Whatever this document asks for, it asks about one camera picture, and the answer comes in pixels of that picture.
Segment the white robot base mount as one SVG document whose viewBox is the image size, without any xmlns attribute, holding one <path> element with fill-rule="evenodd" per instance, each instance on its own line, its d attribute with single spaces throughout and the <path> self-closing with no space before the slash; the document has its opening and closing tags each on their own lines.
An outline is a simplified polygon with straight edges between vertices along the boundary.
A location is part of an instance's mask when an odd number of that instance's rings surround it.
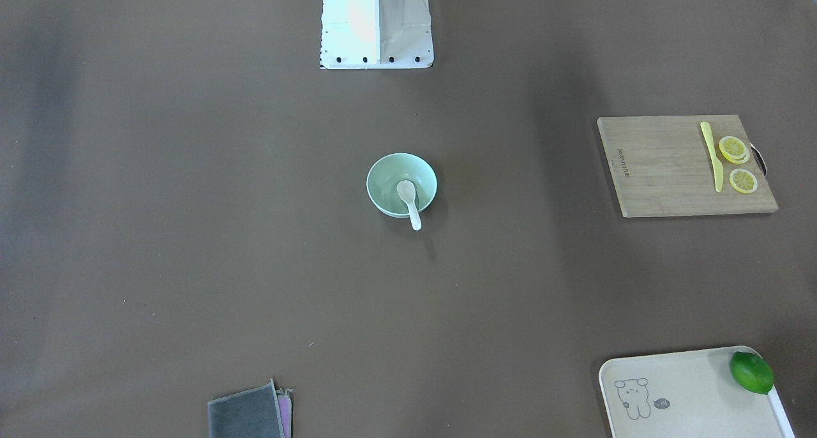
<svg viewBox="0 0 817 438">
<path fill-rule="evenodd" d="M 319 66 L 324 70 L 431 68 L 429 0 L 323 0 Z"/>
</svg>

